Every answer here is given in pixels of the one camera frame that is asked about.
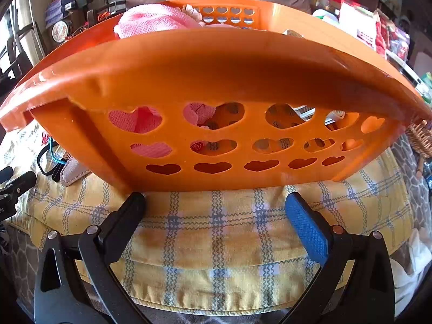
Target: blue gripper pad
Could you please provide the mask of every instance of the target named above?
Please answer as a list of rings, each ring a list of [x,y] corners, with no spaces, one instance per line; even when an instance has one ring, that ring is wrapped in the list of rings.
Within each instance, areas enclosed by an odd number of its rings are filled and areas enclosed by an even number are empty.
[[[297,192],[290,193],[285,200],[285,213],[305,247],[310,259],[321,266],[327,261],[329,239],[326,230],[330,227],[323,216],[314,212]]]

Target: black strap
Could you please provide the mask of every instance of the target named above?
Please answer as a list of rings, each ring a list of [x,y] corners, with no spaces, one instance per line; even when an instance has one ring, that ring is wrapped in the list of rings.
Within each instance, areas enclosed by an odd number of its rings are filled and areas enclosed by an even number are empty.
[[[53,141],[52,143],[52,147],[56,147],[58,146],[56,141]],[[38,164],[38,167],[40,169],[40,171],[42,172],[42,174],[46,175],[46,176],[50,176],[54,173],[54,171],[56,170],[56,168],[58,169],[59,167],[57,166],[63,166],[64,164],[61,163],[57,163],[50,171],[46,172],[42,169],[41,167],[41,158],[42,156],[50,149],[50,144],[47,144],[38,154],[38,158],[36,160],[36,163]]]

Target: woven brown object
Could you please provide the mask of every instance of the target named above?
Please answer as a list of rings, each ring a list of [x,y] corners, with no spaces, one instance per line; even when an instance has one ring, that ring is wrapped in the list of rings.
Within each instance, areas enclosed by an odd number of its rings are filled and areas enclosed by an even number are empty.
[[[432,132],[426,125],[425,120],[417,125],[412,123],[405,132],[412,148],[424,158],[432,157]]]

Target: orange object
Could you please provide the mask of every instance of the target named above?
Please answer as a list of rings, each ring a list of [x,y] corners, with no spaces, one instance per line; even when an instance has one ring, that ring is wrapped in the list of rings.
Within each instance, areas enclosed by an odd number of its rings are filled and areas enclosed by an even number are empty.
[[[342,180],[411,122],[432,120],[392,65],[318,18],[256,0],[166,4],[190,4],[209,23],[258,31],[202,28],[116,40],[119,16],[108,19],[24,77],[0,109],[5,129],[22,128],[34,117],[77,160],[129,192]],[[286,29],[304,38],[282,35]],[[210,129],[183,117],[193,102],[217,107],[205,123]],[[292,110],[301,105],[316,109],[307,122]],[[142,106],[163,118],[148,133],[120,130],[109,120],[111,110],[132,113]],[[345,111],[345,117],[325,126],[332,110]],[[194,151],[197,140],[209,144]],[[131,151],[154,143],[172,152],[146,158]]]

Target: blue textured pad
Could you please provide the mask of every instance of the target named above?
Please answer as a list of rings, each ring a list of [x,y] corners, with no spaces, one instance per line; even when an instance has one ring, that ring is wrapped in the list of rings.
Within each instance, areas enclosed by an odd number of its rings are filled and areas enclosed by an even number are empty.
[[[285,200],[285,213],[305,247],[309,257],[321,266],[328,258],[328,241],[302,205],[301,196],[290,193]]]

